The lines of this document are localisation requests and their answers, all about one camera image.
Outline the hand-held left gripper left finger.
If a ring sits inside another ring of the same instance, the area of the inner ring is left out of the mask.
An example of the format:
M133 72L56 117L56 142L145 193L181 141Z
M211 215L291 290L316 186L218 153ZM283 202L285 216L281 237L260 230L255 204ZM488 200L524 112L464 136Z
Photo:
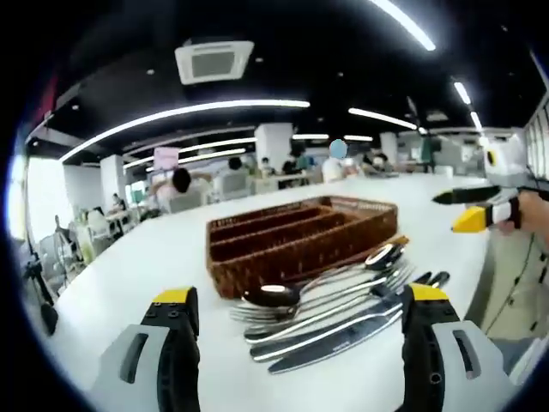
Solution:
M89 396L98 411L199 411L198 297L194 287L157 295L100 356Z

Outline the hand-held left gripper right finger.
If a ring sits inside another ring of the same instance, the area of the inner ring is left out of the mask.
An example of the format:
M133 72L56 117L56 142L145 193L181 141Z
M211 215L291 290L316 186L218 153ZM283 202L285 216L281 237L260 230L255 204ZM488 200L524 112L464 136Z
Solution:
M406 286L401 330L404 411L501 411L516 394L501 350L442 290Z

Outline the person's right hand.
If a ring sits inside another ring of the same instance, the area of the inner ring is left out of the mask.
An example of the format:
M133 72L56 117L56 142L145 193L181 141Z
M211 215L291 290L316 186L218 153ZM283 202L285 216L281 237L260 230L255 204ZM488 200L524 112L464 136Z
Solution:
M521 191L518 196L522 231L548 237L548 202L533 191Z

